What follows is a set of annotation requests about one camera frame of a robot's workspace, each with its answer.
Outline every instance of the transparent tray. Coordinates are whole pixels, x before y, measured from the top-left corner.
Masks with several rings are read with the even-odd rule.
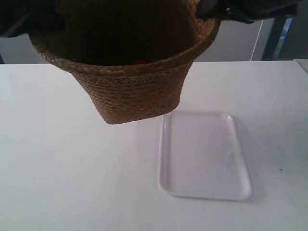
[[[233,118],[226,113],[163,116],[159,184],[174,196],[244,200],[252,183]]]

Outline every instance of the wicker basket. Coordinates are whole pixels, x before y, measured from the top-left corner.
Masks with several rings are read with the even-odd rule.
[[[174,110],[196,57],[220,21],[197,20],[197,0],[62,0],[61,32],[30,34],[42,57],[73,74],[109,124]]]

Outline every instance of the woven basket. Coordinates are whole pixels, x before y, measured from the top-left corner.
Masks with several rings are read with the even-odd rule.
[[[30,34],[42,57],[73,74],[109,124],[168,113],[220,21],[197,0],[62,0],[64,31]]]

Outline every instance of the white table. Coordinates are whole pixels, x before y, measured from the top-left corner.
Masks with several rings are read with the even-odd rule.
[[[0,65],[0,230],[308,229],[308,75],[296,62],[196,63],[179,109],[235,116],[249,200],[166,194],[160,117],[107,125],[69,73]]]

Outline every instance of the basket rim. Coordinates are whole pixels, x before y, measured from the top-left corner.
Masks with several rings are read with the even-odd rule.
[[[82,64],[69,59],[61,58],[60,56],[49,51],[44,47],[35,34],[29,34],[30,40],[40,55],[52,65],[58,68],[79,74],[91,75],[108,75],[109,77],[118,76],[139,76],[146,74],[154,74],[164,70],[173,69],[177,66],[182,66],[189,62],[193,62],[195,58],[201,55],[215,40],[219,30],[221,21],[216,18],[207,19],[206,21],[198,20],[199,23],[208,24],[208,30],[203,35],[202,39],[191,48],[167,59],[159,60],[149,64],[135,65],[118,65],[118,66],[103,66],[93,64]]]

